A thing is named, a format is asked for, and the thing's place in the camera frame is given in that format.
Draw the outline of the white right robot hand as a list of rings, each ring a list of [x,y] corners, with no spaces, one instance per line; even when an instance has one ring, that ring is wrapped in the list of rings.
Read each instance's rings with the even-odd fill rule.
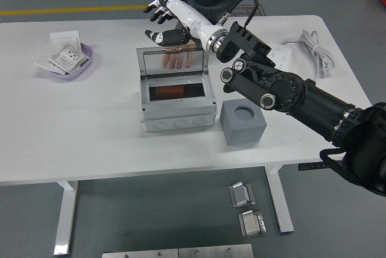
[[[155,9],[152,21],[159,24],[172,18],[178,19],[182,29],[173,29],[164,32],[146,30],[145,35],[160,46],[179,46],[188,43],[189,39],[198,39],[204,50],[214,50],[216,41],[226,36],[227,30],[221,25],[213,25],[201,13],[181,0],[155,0],[150,3],[144,12]]]

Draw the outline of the person's hand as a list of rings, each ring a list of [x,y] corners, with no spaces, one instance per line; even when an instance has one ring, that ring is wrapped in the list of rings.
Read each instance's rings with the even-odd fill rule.
[[[197,45],[170,46],[163,49],[163,69],[188,69],[192,66]]]

